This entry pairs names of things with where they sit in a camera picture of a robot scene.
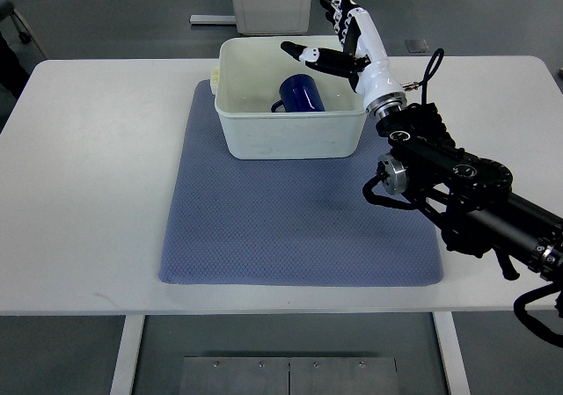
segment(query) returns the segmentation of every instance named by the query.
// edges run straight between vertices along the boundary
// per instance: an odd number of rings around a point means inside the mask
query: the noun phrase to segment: plastic container
[[[215,108],[230,153],[239,159],[346,157],[367,114],[348,80],[307,68],[280,49],[284,40],[341,50],[336,36],[247,37],[221,46]],[[325,112],[270,112],[280,84],[294,74],[315,79]]]

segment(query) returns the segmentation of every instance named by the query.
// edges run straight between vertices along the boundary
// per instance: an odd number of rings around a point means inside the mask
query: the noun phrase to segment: robotic arm
[[[312,69],[348,78],[361,94],[377,133],[388,139],[389,153],[379,157],[377,175],[363,188],[372,204],[418,209],[441,231],[448,250],[481,258],[494,250],[506,279],[519,274],[510,258],[539,273],[546,287],[520,296],[515,314],[534,334],[558,347],[563,335],[553,333],[525,310],[526,304],[563,291],[563,219],[513,194],[512,174],[504,165],[456,147],[434,104],[426,101],[428,80],[443,57],[438,49],[419,83],[398,84],[389,72],[383,43],[370,15],[351,0],[320,0],[326,18],[340,38],[343,52],[306,48],[283,42],[281,48]],[[422,103],[406,105],[405,90],[422,86]],[[376,195],[383,184],[389,194]],[[443,184],[448,193],[436,189]],[[442,204],[441,211],[428,200]],[[555,305],[563,318],[563,292]]]

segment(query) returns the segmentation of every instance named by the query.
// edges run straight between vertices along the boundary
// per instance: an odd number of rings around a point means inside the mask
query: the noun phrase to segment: blue textured mat
[[[376,207],[363,199],[363,184],[388,150],[369,121],[350,157],[235,159],[209,81],[199,83],[160,279],[350,287],[439,282],[434,225],[417,211]]]

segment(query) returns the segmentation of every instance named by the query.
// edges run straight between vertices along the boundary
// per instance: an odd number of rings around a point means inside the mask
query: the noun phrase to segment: table surface
[[[420,80],[427,62],[391,58],[391,72]],[[477,260],[442,243],[444,278],[422,288],[162,283],[194,87],[217,64],[76,60],[35,69],[0,135],[0,314],[506,310],[544,284],[520,264],[520,280],[507,282],[492,253]],[[420,101],[417,91],[407,96]],[[505,164],[515,193],[563,216],[563,95],[541,61],[446,57],[428,99],[459,146]]]

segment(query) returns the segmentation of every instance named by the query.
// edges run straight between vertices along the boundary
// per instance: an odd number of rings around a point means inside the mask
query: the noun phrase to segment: blue mug
[[[307,74],[296,74],[281,83],[280,97],[281,100],[272,105],[272,112],[281,106],[285,112],[325,111],[315,80]]]

